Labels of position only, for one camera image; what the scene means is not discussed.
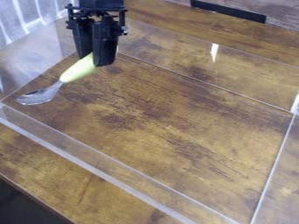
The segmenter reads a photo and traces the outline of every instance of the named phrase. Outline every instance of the yellow object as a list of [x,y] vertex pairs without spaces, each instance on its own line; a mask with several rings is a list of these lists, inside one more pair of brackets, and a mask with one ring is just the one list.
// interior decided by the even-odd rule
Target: yellow object
[[94,65],[94,56],[93,53],[79,60],[73,67],[69,68],[69,70],[62,74],[61,81],[65,83],[73,82],[79,80],[81,78],[89,76],[93,74],[95,70]]

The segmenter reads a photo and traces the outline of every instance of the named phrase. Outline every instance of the spoon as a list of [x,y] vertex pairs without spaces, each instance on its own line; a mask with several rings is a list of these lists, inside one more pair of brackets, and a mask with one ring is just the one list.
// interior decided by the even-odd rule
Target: spoon
[[23,105],[38,105],[50,102],[66,83],[79,80],[95,70],[93,53],[79,60],[62,74],[61,79],[50,86],[23,94],[17,101]]

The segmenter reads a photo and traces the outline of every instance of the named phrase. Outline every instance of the metal spoon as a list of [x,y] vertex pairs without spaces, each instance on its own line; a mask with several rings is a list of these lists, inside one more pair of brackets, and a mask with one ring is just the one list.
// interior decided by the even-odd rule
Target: metal spoon
[[95,65],[91,53],[86,58],[79,60],[75,65],[62,74],[61,79],[54,83],[54,85],[22,95],[17,101],[23,105],[38,105],[50,102],[66,83],[89,76],[93,74],[94,70]]

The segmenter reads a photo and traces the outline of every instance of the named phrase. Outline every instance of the wooden table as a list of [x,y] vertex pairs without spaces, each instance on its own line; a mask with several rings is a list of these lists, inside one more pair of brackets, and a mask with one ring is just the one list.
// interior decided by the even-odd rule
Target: wooden table
[[[199,44],[202,42],[195,39],[203,38],[209,41],[218,40],[221,44],[260,53],[272,59],[292,61],[297,65],[294,55],[299,54],[298,42],[289,41],[298,38],[296,32],[163,1],[146,3],[131,0],[127,4],[133,19],[183,33],[182,36],[175,35],[179,35],[177,39],[182,41],[189,54],[194,53],[194,47],[197,52],[205,53],[205,44]],[[206,22],[210,22],[199,24],[203,16]],[[217,31],[213,30],[211,21],[219,27]],[[249,30],[243,29],[245,24],[256,35],[250,36]],[[57,25],[62,31],[63,21]],[[226,64],[234,58],[237,70],[230,73],[223,66],[217,70],[206,67],[198,73],[202,66],[195,63],[198,61],[185,59],[186,51],[177,51],[178,58],[174,57],[173,48],[163,42],[163,30],[158,28],[159,32],[153,27],[157,32],[150,35],[137,21],[131,21],[131,25],[135,32],[129,40],[135,44],[130,45],[123,40],[121,49],[130,57],[121,54],[117,64],[99,70],[101,78],[89,77],[83,82],[66,87],[58,100],[50,104],[31,108],[18,105],[15,97],[27,90],[53,83],[55,74],[59,75],[77,61],[77,56],[70,56],[30,86],[6,98],[3,103],[94,148],[105,146],[102,150],[110,156],[194,197],[233,220],[249,223],[292,122],[293,116],[288,109],[297,88],[297,68],[270,60],[258,64],[256,57],[243,52],[233,54],[233,50],[226,48],[219,53],[219,63]],[[277,37],[270,37],[274,32],[281,37],[280,43]],[[74,51],[74,46],[69,45],[71,35],[65,31],[59,34],[62,49],[67,52],[61,56],[62,60]],[[43,32],[27,39],[35,39],[37,35],[43,35]],[[26,45],[25,40],[17,44]],[[33,55],[45,54],[34,47],[30,49]],[[2,67],[6,66],[10,53],[14,53],[14,48],[2,52]],[[42,62],[47,61],[47,57],[43,56]],[[201,58],[201,65],[207,61],[209,56],[205,57]],[[185,59],[179,66],[175,65],[178,59]],[[34,60],[25,63],[34,67]],[[245,67],[249,70],[258,67],[258,70],[254,69],[257,74],[269,75],[269,71],[274,71],[273,76],[262,79],[257,75],[253,79],[249,78],[249,89],[239,87],[237,77],[243,73]],[[226,74],[218,82],[213,79],[215,71]],[[281,71],[290,74],[288,84],[280,80]],[[13,69],[6,77],[17,72]],[[33,69],[29,69],[29,74],[34,74]],[[254,80],[258,79],[264,81],[269,91],[256,85]],[[277,89],[281,83],[282,89],[292,88],[282,95]],[[3,97],[14,92],[11,89]],[[274,96],[278,96],[278,101],[273,101]],[[178,222],[5,126],[2,133],[2,175],[71,220],[78,223]]]

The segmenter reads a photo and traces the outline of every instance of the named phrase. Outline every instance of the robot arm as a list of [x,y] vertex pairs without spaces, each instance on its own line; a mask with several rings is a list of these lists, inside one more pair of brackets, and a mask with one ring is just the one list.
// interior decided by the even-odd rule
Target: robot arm
[[70,13],[67,28],[73,30],[79,57],[94,53],[97,67],[111,65],[119,36],[127,35],[125,0],[79,0],[79,6],[69,4],[66,8]]

